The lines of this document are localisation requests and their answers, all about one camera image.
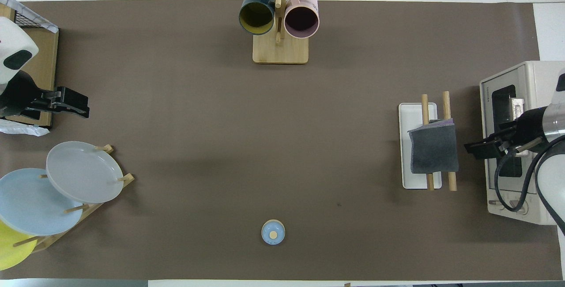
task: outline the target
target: small blue round object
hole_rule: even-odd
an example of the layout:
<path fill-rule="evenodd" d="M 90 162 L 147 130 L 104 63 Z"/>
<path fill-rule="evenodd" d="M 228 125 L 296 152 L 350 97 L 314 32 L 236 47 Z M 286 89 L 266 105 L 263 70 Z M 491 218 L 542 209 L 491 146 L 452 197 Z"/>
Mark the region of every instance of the small blue round object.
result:
<path fill-rule="evenodd" d="M 279 220 L 268 220 L 263 224 L 263 228 L 261 229 L 263 241 L 269 245 L 277 245 L 282 242 L 284 234 L 284 225 Z"/>

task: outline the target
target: mug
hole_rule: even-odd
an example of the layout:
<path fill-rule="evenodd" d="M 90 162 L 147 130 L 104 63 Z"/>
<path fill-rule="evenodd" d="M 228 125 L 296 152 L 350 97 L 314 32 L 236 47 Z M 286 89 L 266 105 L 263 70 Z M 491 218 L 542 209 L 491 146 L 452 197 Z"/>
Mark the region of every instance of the mug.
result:
<path fill-rule="evenodd" d="M 245 31 L 262 35 L 275 23 L 274 0 L 244 0 L 240 9 L 240 25 Z"/>
<path fill-rule="evenodd" d="M 317 0 L 288 0 L 283 24 L 288 34 L 295 38 L 313 36 L 320 25 Z"/>

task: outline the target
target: brown tabletop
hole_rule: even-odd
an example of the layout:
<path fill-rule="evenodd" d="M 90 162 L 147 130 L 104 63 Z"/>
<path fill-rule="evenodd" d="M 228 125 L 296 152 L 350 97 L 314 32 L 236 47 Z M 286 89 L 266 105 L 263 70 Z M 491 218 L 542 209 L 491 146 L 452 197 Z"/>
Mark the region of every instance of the brown tabletop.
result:
<path fill-rule="evenodd" d="M 303 66 L 252 62 L 240 0 L 27 5 L 61 28 L 56 83 L 91 112 L 1 134 L 0 173 L 80 140 L 137 180 L 0 278 L 561 279 L 555 227 L 489 214 L 462 147 L 479 80 L 539 59 L 531 4 L 323 1 Z M 459 190 L 404 190 L 398 104 L 444 90 Z"/>

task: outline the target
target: yellow plate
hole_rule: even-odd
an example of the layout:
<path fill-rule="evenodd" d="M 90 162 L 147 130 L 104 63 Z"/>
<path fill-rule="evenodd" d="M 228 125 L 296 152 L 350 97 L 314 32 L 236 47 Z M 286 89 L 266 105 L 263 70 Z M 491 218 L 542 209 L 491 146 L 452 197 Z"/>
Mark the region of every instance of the yellow plate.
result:
<path fill-rule="evenodd" d="M 28 239 L 32 235 L 20 233 L 8 227 L 0 221 L 0 271 L 18 265 L 26 257 L 30 256 L 37 241 L 29 242 L 18 247 L 12 245 Z"/>

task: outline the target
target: gray towel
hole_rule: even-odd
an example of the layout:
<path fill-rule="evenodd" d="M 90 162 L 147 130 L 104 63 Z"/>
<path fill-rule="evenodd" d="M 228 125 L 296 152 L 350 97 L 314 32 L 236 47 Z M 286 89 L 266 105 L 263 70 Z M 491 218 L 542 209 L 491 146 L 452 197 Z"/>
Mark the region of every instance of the gray towel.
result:
<path fill-rule="evenodd" d="M 412 141 L 412 173 L 459 170 L 453 119 L 436 121 L 408 131 Z"/>

